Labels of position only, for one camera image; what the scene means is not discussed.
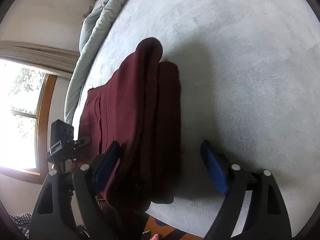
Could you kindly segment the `grey knit sleeve forearm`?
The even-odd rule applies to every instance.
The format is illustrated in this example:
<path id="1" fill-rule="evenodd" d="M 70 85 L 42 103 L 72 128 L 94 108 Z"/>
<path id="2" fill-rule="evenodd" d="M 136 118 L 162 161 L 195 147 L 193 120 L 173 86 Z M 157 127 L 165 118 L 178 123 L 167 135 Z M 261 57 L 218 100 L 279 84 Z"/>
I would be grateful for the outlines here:
<path id="1" fill-rule="evenodd" d="M 29 238 L 29 229 L 32 215 L 32 212 L 23 213 L 19 215 L 10 215 L 11 220 L 27 238 Z"/>

